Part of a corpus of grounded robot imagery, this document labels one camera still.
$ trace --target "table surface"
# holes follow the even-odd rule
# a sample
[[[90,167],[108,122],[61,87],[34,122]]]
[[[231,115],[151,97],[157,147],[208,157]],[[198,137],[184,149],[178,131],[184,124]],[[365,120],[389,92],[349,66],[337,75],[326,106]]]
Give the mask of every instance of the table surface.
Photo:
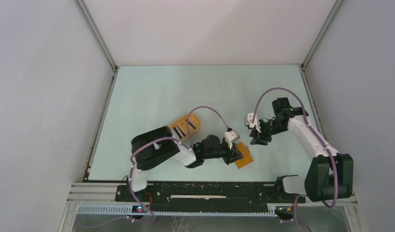
[[[169,159],[152,169],[148,180],[274,181],[282,175],[306,175],[310,160],[288,131],[274,135],[268,146],[249,145],[250,132],[243,119],[271,87],[296,93],[315,124],[297,65],[121,66],[88,179],[121,180],[129,174],[133,137],[169,125],[200,105],[216,109],[237,130],[254,162],[239,170],[223,159],[210,159],[188,169]],[[292,106],[299,106],[289,93],[275,90],[260,103],[259,118],[274,116],[271,102],[278,97],[288,97]],[[214,112],[199,109],[195,113],[201,129],[194,135],[194,142],[209,134],[223,137],[226,129]]]

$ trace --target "orange object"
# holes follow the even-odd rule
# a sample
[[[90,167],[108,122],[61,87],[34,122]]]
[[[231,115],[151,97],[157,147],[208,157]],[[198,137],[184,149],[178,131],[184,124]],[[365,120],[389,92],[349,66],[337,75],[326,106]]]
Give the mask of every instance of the orange object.
[[[183,115],[181,118],[169,125],[172,134],[175,137],[178,137],[181,142],[189,138],[186,128],[188,114],[189,113]],[[189,117],[189,129],[191,134],[196,133],[200,129],[200,119],[193,113]]]
[[[244,143],[237,144],[237,151],[243,155],[242,159],[235,161],[235,164],[239,169],[243,168],[247,164],[253,162],[253,157],[250,155],[249,148],[244,145]]]

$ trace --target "white wall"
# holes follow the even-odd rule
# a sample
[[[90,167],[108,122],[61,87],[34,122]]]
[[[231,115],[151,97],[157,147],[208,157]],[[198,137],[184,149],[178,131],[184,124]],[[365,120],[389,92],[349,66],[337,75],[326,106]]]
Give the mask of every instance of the white wall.
[[[73,0],[0,1],[0,231],[55,231],[112,71]]]
[[[300,64],[335,0],[86,0],[118,65]]]
[[[395,0],[345,1],[307,70],[369,231],[395,231]]]

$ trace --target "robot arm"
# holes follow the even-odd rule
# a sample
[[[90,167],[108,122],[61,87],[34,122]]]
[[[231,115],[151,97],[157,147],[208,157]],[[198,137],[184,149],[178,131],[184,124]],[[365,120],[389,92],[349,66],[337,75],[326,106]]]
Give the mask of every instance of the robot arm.
[[[292,107],[287,98],[273,101],[275,117],[257,121],[253,113],[247,115],[245,124],[252,131],[251,144],[267,145],[271,137],[284,131],[291,132],[306,151],[311,165],[306,177],[283,176],[282,186],[287,193],[307,195],[310,200],[317,202],[332,200],[334,195],[334,178],[332,165],[327,150],[331,152],[336,162],[338,173],[338,198],[348,198],[353,191],[353,159],[349,154],[340,154],[323,136],[311,125],[311,119],[306,113],[304,121],[301,107]]]
[[[175,136],[167,126],[136,136],[131,141],[132,153],[163,137]],[[196,168],[202,165],[206,159],[217,158],[223,158],[224,162],[229,165],[243,158],[235,144],[239,138],[240,136],[235,130],[228,128],[222,142],[220,142],[219,137],[209,135],[201,142],[193,144],[193,148],[181,145],[181,142],[177,143],[173,140],[157,142],[154,146],[146,147],[135,156],[131,187],[134,192],[145,189],[150,170],[171,158],[181,162],[187,168]]]

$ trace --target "orange sponge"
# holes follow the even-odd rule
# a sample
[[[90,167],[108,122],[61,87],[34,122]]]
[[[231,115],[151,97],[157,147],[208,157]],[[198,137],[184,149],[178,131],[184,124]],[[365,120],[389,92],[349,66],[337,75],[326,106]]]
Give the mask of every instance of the orange sponge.
[[[253,157],[250,155],[249,148],[246,147],[243,143],[237,144],[237,151],[243,155],[242,159],[235,161],[235,164],[239,169],[246,166],[247,164],[253,162]]]

